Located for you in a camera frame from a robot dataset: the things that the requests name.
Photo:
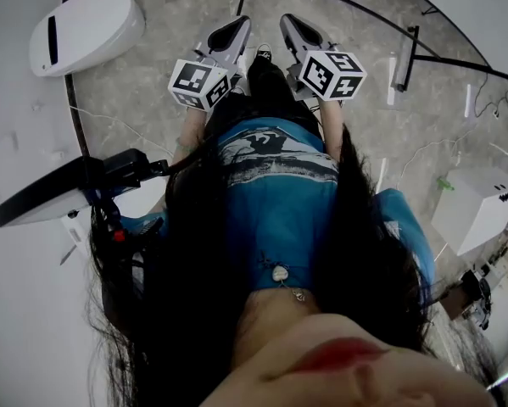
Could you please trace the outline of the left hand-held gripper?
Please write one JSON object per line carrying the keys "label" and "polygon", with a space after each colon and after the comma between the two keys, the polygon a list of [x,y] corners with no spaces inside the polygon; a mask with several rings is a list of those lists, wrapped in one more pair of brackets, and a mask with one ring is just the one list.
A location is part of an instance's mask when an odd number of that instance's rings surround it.
{"label": "left hand-held gripper", "polygon": [[182,106],[210,111],[240,78],[237,61],[251,32],[246,15],[235,16],[205,29],[186,59],[179,59],[168,90]]}

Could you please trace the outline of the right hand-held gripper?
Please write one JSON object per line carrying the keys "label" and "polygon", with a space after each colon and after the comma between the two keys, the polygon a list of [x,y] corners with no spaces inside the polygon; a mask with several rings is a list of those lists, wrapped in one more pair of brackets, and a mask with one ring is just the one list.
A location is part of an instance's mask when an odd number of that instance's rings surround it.
{"label": "right hand-held gripper", "polygon": [[345,101],[355,96],[367,73],[354,54],[341,50],[321,27],[294,14],[284,14],[280,28],[295,59],[287,68],[287,83],[297,101]]}

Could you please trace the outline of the person's left forearm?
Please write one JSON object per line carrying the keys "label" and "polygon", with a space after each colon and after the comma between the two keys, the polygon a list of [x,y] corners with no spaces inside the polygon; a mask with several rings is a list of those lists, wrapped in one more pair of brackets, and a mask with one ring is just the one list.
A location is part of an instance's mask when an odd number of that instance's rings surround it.
{"label": "person's left forearm", "polygon": [[204,153],[204,130],[208,120],[208,113],[200,109],[188,108],[186,118],[181,127],[181,133],[176,139],[176,150],[172,165],[184,159],[197,159]]}

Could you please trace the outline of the person's right forearm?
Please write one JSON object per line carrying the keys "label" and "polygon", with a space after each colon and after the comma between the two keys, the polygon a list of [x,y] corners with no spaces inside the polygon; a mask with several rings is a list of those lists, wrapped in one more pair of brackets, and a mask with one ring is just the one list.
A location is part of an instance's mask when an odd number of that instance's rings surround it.
{"label": "person's right forearm", "polygon": [[343,112],[338,101],[318,99],[327,153],[339,161],[343,144]]}

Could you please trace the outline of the person's black trousers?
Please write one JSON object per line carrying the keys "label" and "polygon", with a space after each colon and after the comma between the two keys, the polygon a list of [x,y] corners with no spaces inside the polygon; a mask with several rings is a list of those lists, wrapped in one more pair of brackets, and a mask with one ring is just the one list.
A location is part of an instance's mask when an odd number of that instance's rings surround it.
{"label": "person's black trousers", "polygon": [[310,109],[294,99],[283,72],[269,59],[256,57],[247,74],[250,94],[231,92],[213,109],[204,136],[221,135],[232,123],[256,118],[289,120],[319,137],[318,121]]}

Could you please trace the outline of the grey metal bar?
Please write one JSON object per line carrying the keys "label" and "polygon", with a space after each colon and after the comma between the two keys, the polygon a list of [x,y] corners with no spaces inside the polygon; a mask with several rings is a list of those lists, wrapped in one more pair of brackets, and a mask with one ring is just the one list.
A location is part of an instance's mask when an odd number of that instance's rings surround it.
{"label": "grey metal bar", "polygon": [[408,37],[401,39],[399,49],[395,54],[395,68],[392,76],[392,87],[398,92],[407,90],[406,77],[410,65],[410,56],[413,41]]}

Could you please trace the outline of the white oval appliance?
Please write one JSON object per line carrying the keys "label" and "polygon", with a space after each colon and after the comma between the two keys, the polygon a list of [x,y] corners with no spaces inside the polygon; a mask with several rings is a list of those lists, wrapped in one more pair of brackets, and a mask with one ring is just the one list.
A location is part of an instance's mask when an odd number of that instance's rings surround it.
{"label": "white oval appliance", "polygon": [[33,30],[31,70],[38,77],[59,77],[89,69],[128,51],[144,30],[136,0],[68,0]]}

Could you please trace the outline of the person's blue printed shirt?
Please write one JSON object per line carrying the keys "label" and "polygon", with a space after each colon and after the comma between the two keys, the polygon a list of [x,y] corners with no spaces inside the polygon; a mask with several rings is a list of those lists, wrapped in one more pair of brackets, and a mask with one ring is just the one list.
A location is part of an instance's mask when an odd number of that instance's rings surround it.
{"label": "person's blue printed shirt", "polygon": [[[312,288],[315,248],[329,232],[337,208],[337,166],[320,137],[289,120],[256,118],[237,122],[216,147],[229,151],[233,166],[226,195],[226,245],[229,255],[244,259],[251,291],[276,288],[269,265],[291,270],[290,287]],[[419,270],[419,294],[427,300],[433,257],[426,238],[402,193],[375,195],[375,220],[409,249]],[[168,234],[167,212],[128,218],[126,239],[118,243],[133,267],[148,266]]]}

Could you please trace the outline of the black and white machine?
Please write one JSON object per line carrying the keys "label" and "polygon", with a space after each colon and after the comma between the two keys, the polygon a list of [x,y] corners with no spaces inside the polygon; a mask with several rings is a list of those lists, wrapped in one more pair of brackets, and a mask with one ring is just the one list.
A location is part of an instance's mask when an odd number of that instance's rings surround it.
{"label": "black and white machine", "polygon": [[136,190],[169,175],[167,160],[154,162],[135,148],[107,159],[80,156],[0,204],[0,226],[17,226],[75,215],[87,206]]}

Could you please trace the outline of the white cabinet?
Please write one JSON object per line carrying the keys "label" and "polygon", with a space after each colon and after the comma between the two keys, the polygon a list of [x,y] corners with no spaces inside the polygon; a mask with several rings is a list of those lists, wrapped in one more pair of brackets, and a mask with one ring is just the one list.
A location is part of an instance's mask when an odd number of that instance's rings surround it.
{"label": "white cabinet", "polygon": [[451,170],[432,225],[457,256],[498,236],[508,223],[508,175],[496,167]]}

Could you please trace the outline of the cluttered work desk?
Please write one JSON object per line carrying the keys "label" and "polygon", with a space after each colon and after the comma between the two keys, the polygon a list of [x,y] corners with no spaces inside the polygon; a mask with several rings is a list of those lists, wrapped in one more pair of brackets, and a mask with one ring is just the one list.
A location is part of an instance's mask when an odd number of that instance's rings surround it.
{"label": "cluttered work desk", "polygon": [[499,306],[495,296],[508,287],[508,241],[488,259],[465,271],[442,294],[439,302],[450,320],[473,321],[486,330]]}

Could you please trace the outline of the black metal table frame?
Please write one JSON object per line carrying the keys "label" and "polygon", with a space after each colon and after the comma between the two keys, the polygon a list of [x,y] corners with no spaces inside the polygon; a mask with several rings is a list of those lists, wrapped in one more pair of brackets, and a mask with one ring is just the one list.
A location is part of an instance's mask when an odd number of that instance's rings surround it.
{"label": "black metal table frame", "polygon": [[[419,39],[418,25],[411,26],[405,30],[404,28],[395,24],[393,21],[386,19],[377,12],[353,0],[337,0],[337,1],[339,1],[340,3],[344,3],[352,8],[357,8],[359,11],[371,16],[375,20],[378,20],[384,23],[386,26],[390,27],[391,29],[397,31],[400,35],[406,37],[411,42],[410,57],[406,65],[405,81],[400,86],[400,90],[402,92],[404,92],[407,89],[407,86],[410,83],[411,71],[416,61],[451,65],[454,67],[459,67],[467,70],[474,70],[477,72],[484,73],[486,75],[493,75],[508,81],[508,74],[493,69],[488,63],[476,64],[465,60],[441,57],[440,55],[435,53],[432,48],[430,48],[427,44],[425,44]],[[239,0],[239,4],[237,6],[237,15],[240,15],[242,13],[243,3],[244,0]]]}

